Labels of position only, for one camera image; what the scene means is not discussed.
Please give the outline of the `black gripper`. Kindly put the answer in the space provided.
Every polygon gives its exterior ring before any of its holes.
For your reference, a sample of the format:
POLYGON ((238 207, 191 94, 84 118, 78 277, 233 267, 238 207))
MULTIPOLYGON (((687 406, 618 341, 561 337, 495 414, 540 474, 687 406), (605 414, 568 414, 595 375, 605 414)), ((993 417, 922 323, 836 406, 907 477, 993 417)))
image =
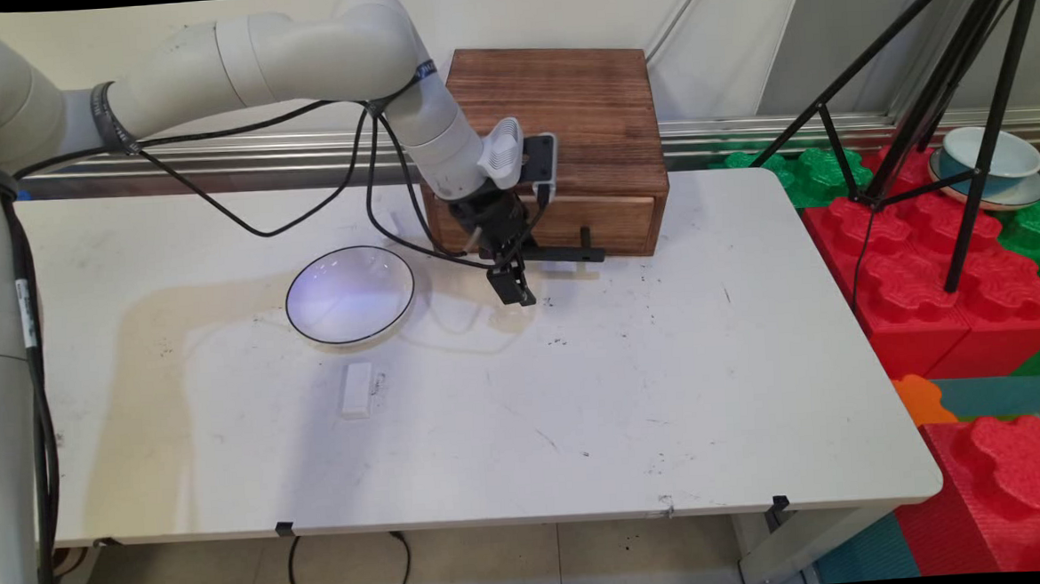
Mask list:
POLYGON ((486 270, 486 278, 503 306, 534 306, 536 299, 524 275, 523 248, 532 239, 536 218, 523 200, 512 190, 483 189, 450 202, 448 212, 469 235, 461 250, 475 247, 497 265, 486 270))

